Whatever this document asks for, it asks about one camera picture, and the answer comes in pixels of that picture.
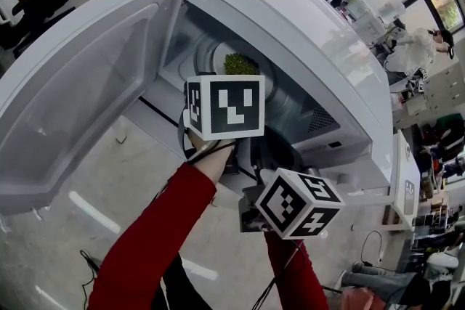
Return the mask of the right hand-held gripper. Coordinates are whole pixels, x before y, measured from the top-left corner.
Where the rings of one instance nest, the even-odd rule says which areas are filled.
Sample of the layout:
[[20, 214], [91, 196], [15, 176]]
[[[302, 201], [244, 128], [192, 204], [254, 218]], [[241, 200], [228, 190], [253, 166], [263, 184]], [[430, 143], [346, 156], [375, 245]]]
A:
[[266, 184], [243, 190], [238, 204], [242, 232], [274, 231], [283, 240], [314, 237], [345, 207], [342, 197], [327, 179], [303, 174], [310, 167], [286, 141], [278, 144], [276, 161], [272, 139], [252, 137], [250, 162], [253, 169], [274, 172]]

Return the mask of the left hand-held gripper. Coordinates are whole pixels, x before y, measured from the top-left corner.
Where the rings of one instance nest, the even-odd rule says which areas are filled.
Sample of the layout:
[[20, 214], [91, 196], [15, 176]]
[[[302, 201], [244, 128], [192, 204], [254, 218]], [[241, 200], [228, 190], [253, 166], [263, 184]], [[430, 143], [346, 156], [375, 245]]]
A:
[[[238, 174], [238, 145], [243, 139], [264, 135], [265, 77], [261, 75], [206, 74], [187, 79], [185, 106], [179, 118], [178, 137], [189, 164], [224, 148], [232, 140], [232, 152], [224, 174]], [[206, 143], [204, 150], [187, 150], [185, 132]]]

